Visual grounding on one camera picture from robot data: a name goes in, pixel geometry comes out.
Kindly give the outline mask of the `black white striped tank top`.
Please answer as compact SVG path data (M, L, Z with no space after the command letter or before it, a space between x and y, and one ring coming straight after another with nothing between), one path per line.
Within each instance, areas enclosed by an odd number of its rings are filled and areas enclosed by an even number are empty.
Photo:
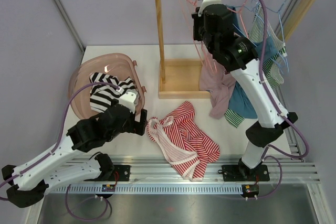
M113 106L113 102L117 101L120 96L117 92L118 87L124 89L136 89L134 81L131 77L124 80L119 80L118 77L105 73L94 72L90 78L91 83L111 83L113 86L106 84L97 84L90 91L90 106L96 112L104 112L109 107Z

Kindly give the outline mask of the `red white striped tank top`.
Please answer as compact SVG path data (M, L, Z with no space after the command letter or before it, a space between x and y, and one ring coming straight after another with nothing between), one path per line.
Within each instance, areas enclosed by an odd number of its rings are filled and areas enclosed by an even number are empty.
M183 179L201 182L207 165L220 157L220 147L195 123L195 109L183 102L162 119L152 117L146 133Z

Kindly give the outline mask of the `mauve pink tank top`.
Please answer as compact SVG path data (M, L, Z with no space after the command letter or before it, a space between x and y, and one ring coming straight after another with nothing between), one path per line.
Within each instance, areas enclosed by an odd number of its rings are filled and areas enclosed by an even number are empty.
M210 93L212 109L209 115L212 118L220 119L228 109L236 80L217 61L214 61L213 68L216 69L212 71L208 63L203 63L199 79L199 90Z

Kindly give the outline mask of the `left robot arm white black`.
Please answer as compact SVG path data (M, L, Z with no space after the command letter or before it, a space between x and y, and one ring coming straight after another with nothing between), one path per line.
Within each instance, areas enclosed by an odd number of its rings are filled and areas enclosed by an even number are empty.
M6 165L2 176L10 187L6 201L19 208L34 205L51 191L83 180L107 181L114 174L114 164L108 154L97 154L79 165L61 165L92 149L102 147L121 133L142 136L147 125L147 110L141 109L140 119L127 107L115 104L102 113L79 120L59 143L20 166Z

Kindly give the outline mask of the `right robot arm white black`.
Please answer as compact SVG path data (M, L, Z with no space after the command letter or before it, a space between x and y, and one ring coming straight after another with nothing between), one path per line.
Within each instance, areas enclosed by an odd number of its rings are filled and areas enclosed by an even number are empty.
M237 175L250 180L257 174L268 145L298 116L276 98L260 69L261 57L255 46L248 38L234 34L233 13L224 4L197 7L192 18L194 39L203 42L213 59L240 84L257 114L257 122L246 130L249 142L237 165Z

